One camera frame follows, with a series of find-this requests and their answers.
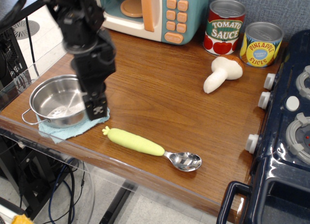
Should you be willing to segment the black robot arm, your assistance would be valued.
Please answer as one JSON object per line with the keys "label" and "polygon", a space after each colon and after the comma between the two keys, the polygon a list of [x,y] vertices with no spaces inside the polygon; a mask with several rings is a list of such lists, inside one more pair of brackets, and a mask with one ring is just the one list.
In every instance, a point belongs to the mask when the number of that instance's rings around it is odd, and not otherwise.
{"label": "black robot arm", "polygon": [[[103,30],[103,8],[96,0],[41,0],[48,8],[63,35],[64,49],[74,56],[71,66],[76,72],[83,101],[90,120],[106,117],[108,103],[105,80],[116,71],[116,49],[108,31]],[[8,28],[26,0],[17,0],[1,19]]]}

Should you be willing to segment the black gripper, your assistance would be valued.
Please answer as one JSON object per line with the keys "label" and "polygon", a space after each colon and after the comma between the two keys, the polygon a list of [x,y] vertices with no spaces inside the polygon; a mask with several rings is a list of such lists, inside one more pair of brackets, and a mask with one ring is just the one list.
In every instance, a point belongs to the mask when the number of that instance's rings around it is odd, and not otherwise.
{"label": "black gripper", "polygon": [[116,71],[116,47],[107,29],[99,30],[95,46],[82,54],[75,54],[71,62],[82,90],[87,116],[90,120],[104,118],[108,103],[104,93],[105,80]]}

